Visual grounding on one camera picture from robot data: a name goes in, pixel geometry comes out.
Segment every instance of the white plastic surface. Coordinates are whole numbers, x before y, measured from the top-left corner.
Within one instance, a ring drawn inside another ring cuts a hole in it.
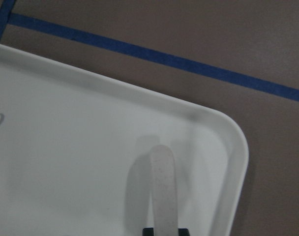
[[[158,144],[179,228],[229,235],[248,148],[225,114],[2,45],[0,114],[0,236],[140,236]]]
[[[154,236],[178,236],[176,166],[165,145],[150,151]]]

